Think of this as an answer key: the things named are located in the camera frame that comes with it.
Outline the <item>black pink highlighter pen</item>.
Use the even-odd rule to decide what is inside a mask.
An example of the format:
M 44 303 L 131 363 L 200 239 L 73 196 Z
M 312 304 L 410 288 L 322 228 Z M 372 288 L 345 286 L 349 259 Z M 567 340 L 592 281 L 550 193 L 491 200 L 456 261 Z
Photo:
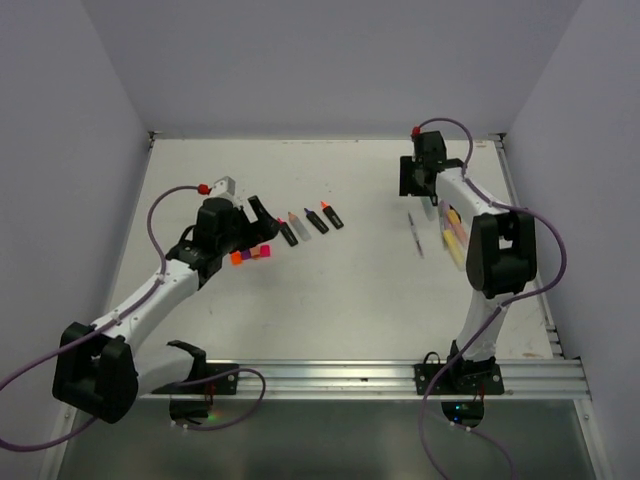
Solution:
M 291 230 L 289 224 L 283 219 L 281 219 L 280 217 L 277 218 L 277 221 L 279 223 L 280 233 L 283 236 L 283 238 L 286 240 L 287 244 L 290 247 L 297 246 L 299 244 L 299 241 L 296 238 L 293 231 Z

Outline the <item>purple black highlighter pen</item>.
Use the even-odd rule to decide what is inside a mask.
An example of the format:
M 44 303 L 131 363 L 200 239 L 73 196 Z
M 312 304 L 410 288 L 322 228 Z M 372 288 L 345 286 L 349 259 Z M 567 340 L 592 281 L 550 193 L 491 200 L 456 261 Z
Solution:
M 304 211 L 306 219 L 314 226 L 316 230 L 318 230 L 321 234 L 326 234 L 329 231 L 329 227 L 316 214 L 315 211 L 308 208 L 305 208 Z

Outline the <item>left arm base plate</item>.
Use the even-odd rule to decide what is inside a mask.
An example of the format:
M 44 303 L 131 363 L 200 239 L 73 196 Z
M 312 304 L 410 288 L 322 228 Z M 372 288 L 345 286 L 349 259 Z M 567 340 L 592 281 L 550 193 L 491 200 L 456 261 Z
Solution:
M 207 363 L 202 373 L 189 378 L 188 382 L 209 379 L 206 383 L 182 385 L 168 384 L 152 391 L 153 394 L 169 395 L 200 395 L 200 396 L 233 396 L 237 393 L 238 376 L 237 363 Z

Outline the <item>mint green highlighter pen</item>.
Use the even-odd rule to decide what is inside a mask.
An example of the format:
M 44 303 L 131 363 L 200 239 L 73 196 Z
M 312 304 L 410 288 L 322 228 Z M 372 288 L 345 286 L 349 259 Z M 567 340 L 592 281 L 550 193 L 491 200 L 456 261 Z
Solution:
M 435 221 L 437 218 L 437 207 L 432 204 L 431 199 L 429 197 L 422 197 L 421 204 L 426 218 L 429 221 Z

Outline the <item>orange black highlighter pen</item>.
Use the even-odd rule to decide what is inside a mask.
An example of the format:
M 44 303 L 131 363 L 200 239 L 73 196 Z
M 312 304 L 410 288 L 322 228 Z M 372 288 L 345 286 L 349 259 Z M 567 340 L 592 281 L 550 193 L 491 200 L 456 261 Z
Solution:
M 321 210 L 335 229 L 342 229 L 344 227 L 343 221 L 329 203 L 322 201 Z

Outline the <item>yellow pastel highlighter pen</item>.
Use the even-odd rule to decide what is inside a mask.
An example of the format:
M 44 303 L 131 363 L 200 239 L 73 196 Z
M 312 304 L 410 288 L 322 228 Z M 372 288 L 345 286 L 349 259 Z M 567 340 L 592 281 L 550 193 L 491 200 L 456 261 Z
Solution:
M 442 232 L 442 238 L 454 264 L 460 271 L 464 271 L 466 260 L 454 233 L 450 229 L 445 229 Z

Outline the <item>orange highlighter cap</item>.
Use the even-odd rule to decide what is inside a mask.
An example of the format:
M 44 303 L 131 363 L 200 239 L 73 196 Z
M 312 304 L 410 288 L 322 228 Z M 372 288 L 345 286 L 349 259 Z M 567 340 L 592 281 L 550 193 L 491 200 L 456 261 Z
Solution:
M 234 266 L 240 265 L 242 263 L 242 257 L 240 252 L 234 252 L 231 254 L 231 264 Z

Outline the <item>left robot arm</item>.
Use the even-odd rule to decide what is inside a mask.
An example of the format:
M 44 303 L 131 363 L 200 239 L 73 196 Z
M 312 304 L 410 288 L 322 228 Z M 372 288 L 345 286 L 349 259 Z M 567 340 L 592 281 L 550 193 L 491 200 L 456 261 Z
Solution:
M 203 349 L 180 340 L 168 342 L 156 356 L 142 358 L 138 352 L 160 323 L 221 269 L 225 256 L 277 236 L 279 223 L 261 200 L 252 196 L 248 204 L 253 219 L 230 199 L 204 200 L 195 223 L 164 252 L 159 271 L 136 293 L 89 325 L 68 326 L 60 339 L 53 396 L 114 424 L 142 395 L 164 388 L 193 393 L 232 375 L 211 370 Z

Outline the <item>peach highlighter cap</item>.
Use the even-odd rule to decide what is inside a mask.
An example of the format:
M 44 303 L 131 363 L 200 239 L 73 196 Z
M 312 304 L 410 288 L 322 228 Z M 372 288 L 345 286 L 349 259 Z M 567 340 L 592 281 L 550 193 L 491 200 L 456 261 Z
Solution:
M 261 247 L 255 246 L 249 250 L 252 259 L 259 259 L 261 257 Z

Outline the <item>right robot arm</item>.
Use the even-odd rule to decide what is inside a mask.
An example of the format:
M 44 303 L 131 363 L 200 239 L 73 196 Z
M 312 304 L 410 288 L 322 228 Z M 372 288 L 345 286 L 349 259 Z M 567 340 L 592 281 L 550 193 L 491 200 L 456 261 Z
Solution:
M 470 226 L 465 272 L 472 288 L 469 310 L 444 364 L 415 366 L 420 394 L 504 393 L 496 343 L 508 307 L 537 274 L 535 220 L 528 213 L 498 207 L 499 201 L 473 186 L 464 163 L 450 159 L 438 131 L 416 127 L 414 154 L 400 158 L 399 194 L 445 203 Z

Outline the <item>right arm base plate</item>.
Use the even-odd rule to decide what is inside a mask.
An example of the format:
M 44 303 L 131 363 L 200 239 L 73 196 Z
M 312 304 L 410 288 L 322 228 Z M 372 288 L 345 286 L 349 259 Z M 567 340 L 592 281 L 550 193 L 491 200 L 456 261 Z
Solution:
M 413 365 L 416 393 L 424 395 L 444 363 Z M 495 362 L 462 362 L 444 372 L 429 390 L 430 395 L 476 396 L 503 395 L 505 387 L 500 367 Z

